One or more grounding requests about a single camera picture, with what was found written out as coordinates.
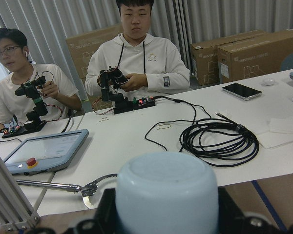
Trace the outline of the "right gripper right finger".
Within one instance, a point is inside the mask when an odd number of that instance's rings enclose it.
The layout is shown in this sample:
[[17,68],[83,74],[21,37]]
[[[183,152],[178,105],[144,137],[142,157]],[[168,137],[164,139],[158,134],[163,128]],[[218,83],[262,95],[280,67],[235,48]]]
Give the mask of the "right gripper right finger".
[[220,234],[246,234],[246,217],[225,188],[218,188]]

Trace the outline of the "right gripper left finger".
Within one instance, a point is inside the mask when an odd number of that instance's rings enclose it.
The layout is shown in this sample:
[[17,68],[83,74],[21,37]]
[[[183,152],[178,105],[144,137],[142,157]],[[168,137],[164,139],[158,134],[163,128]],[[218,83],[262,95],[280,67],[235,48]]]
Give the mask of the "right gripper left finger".
[[116,231],[116,191],[115,188],[105,189],[94,215],[95,234],[114,234]]

